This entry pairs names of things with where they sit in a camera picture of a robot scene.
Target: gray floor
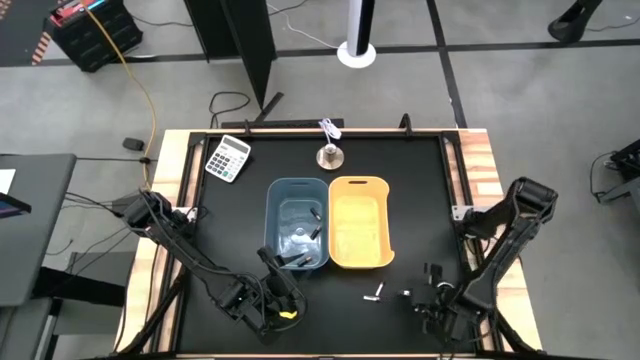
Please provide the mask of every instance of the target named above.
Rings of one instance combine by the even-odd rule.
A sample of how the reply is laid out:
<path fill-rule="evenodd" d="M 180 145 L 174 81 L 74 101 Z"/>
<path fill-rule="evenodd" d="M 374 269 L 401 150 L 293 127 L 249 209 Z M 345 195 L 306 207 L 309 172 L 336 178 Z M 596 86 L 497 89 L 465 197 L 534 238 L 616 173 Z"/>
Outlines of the gray floor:
<path fill-rule="evenodd" d="M 272 0 L 284 7 L 294 0 Z M 571 1 L 438 0 L 447 43 L 552 41 L 548 22 Z M 126 1 L 150 21 L 189 22 L 175 0 Z M 324 41 L 344 41 L 346 2 L 310 0 L 290 11 L 291 22 Z M 590 27 L 621 24 L 640 16 L 634 1 L 605 1 Z M 278 49 L 321 45 L 272 17 Z M 189 54 L 200 48 L 191 28 L 168 26 L 145 31 L 134 54 Z M 586 39 L 640 38 L 640 24 L 589 32 Z M 372 42 L 376 45 L 434 44 L 423 0 L 379 1 Z M 48 58 L 64 55 L 50 46 Z M 640 136 L 640 47 L 452 53 L 451 61 L 470 127 L 488 128 L 506 188 L 526 175 L 560 192 L 555 218 L 524 253 L 527 284 L 544 348 L 553 354 L 635 359 L 640 352 L 640 214 L 621 199 L 598 205 L 589 195 L 593 158 L 620 149 Z M 202 128 L 217 91 L 250 93 L 242 64 L 225 61 L 136 64 L 158 111 L 157 156 L 162 130 Z M 0 151 L 79 156 L 131 157 L 125 136 L 146 138 L 150 117 L 142 95 L 117 65 L 96 74 L 75 67 L 0 69 Z M 436 53 L 381 55 L 365 70 L 343 67 L 335 57 L 282 58 L 274 63 L 269 95 L 285 97 L 269 119 L 344 117 L 351 127 L 394 127 L 408 112 L 419 127 L 454 127 L 453 112 Z M 241 99 L 221 98 L 216 109 Z M 252 119 L 255 101 L 221 121 Z M 616 174 L 599 167 L 596 186 L 616 184 Z M 99 200 L 116 198 L 142 183 L 136 163 L 79 162 L 71 190 Z M 64 268 L 71 251 L 84 251 L 119 228 L 97 210 L 65 209 L 48 266 Z M 104 251 L 113 242 L 98 247 Z M 117 251 L 133 251 L 135 240 Z M 56 357 L 102 354 L 113 336 L 70 338 Z"/>

